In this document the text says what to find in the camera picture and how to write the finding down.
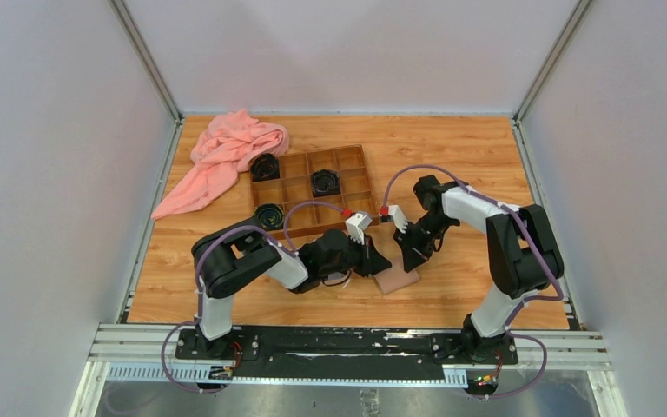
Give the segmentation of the pink leather card holder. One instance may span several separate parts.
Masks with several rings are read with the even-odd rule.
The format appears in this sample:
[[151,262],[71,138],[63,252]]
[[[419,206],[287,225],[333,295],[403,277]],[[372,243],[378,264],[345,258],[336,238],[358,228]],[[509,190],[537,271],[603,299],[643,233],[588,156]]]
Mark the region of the pink leather card holder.
[[383,295],[406,288],[420,281],[416,270],[406,272],[401,258],[393,259],[392,266],[376,274],[374,280]]

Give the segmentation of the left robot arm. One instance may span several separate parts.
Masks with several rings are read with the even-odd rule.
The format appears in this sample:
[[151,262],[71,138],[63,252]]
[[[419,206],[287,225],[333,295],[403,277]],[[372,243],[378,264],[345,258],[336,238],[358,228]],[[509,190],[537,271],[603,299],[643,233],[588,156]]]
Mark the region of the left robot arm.
[[346,219],[345,230],[329,229],[293,250],[253,217],[201,238],[191,248],[199,294],[198,348],[211,359],[229,352],[234,295],[261,275],[301,294],[334,275],[367,277],[391,268],[366,233],[371,222],[370,215],[354,212]]

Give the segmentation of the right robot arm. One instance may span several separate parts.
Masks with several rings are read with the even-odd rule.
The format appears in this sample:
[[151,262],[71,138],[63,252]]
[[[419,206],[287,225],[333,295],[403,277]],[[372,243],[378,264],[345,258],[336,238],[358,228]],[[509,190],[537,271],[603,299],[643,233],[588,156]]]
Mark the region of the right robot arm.
[[396,205],[380,208],[381,219],[395,225],[393,239],[405,271],[429,261],[451,227],[465,223],[486,238],[492,286],[464,319],[458,348],[469,361],[480,363],[493,355],[525,304],[546,300],[543,290],[554,288],[553,300],[563,300],[558,281],[565,265],[542,206],[508,204],[460,180],[440,182],[433,175],[421,177],[413,192],[425,211],[416,222]]

